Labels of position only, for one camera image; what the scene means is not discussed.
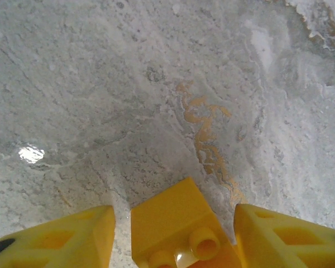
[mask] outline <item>yellow plastic part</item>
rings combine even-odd
[[[247,204],[234,228],[244,268],[335,268],[335,229]]]
[[[198,261],[189,268],[241,268],[241,262],[230,243],[224,244],[216,257]]]
[[[101,206],[10,234],[0,268],[107,268],[114,227],[113,207]]]
[[[133,208],[131,230],[139,268],[186,268],[215,258],[221,245],[236,255],[192,178]]]

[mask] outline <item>lego stud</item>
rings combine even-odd
[[[221,244],[210,228],[202,227],[190,234],[189,246],[196,258],[206,261],[217,255]]]
[[[164,250],[155,252],[149,258],[149,268],[176,268],[175,257]]]

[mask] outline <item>marble floor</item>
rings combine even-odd
[[[0,0],[0,236],[186,176],[335,228],[335,0]]]

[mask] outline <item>orange stain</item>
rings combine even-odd
[[[214,174],[220,185],[226,187],[231,193],[229,204],[232,208],[238,203],[247,203],[247,200],[240,190],[238,182],[228,174],[226,164],[218,149],[207,142],[211,143],[216,140],[216,136],[212,133],[212,122],[216,118],[216,111],[220,111],[224,116],[230,117],[232,114],[223,106],[213,105],[207,103],[206,96],[193,98],[189,92],[193,81],[180,83],[176,87],[176,91],[182,95],[182,104],[185,109],[184,117],[189,123],[200,124],[201,128],[195,135],[195,148],[197,158],[203,165],[207,174]],[[205,107],[209,110],[208,116],[198,116],[196,109],[198,107]]]

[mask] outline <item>gray marble surface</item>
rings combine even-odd
[[[0,236],[193,176],[230,237],[248,202],[335,228],[335,47],[256,0],[0,0]]]

